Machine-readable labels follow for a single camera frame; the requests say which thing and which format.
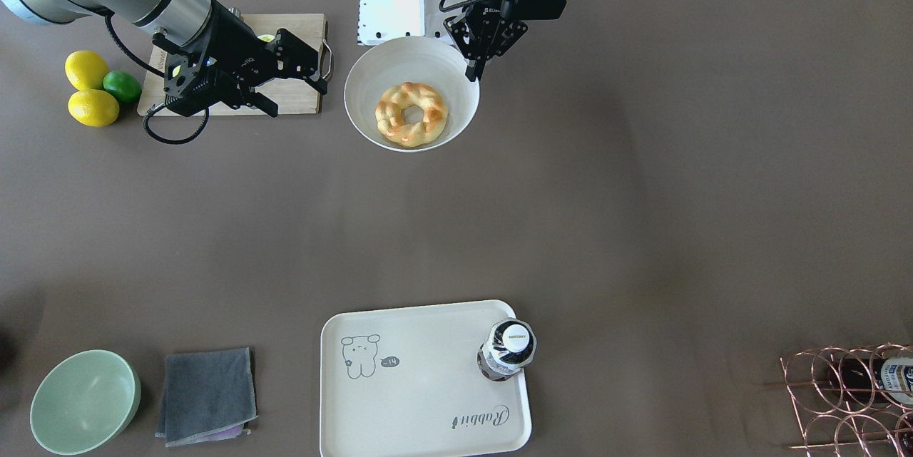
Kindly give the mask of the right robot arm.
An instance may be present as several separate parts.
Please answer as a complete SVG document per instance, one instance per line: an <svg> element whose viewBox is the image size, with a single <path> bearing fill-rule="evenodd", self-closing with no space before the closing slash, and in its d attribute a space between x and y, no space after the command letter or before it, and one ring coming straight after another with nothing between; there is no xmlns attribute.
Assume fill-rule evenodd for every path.
<svg viewBox="0 0 913 457"><path fill-rule="evenodd" d="M215 104L243 106L275 117L277 104L258 92L274 79L299 79L317 93L328 91L316 48L278 29L261 41L240 16L218 0L2 0L21 19L66 24L82 16L115 14L143 29L164 50L164 102L192 116Z"/></svg>

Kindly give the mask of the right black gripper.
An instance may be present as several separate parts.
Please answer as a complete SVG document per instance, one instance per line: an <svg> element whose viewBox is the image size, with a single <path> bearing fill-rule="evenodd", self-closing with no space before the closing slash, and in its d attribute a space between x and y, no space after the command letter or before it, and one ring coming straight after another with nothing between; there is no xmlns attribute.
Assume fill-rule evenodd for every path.
<svg viewBox="0 0 913 457"><path fill-rule="evenodd" d="M205 25L179 46L172 34L157 29L155 44L164 52L164 100L158 106L192 116L213 107L261 110L278 116L278 105L257 88L275 79L300 79L319 94L328 93L322 52L287 29L275 40L258 38L240 16L214 8Z"/></svg>

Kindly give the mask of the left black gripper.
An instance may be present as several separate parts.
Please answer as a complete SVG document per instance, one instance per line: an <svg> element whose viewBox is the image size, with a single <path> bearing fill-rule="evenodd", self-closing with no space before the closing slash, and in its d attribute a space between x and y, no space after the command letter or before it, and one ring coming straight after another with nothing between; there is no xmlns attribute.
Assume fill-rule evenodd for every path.
<svg viewBox="0 0 913 457"><path fill-rule="evenodd" d="M554 21L567 0L463 0L444 6L460 15L444 20L453 44L467 59L466 79L479 81L486 62L502 56L528 29L527 21Z"/></svg>

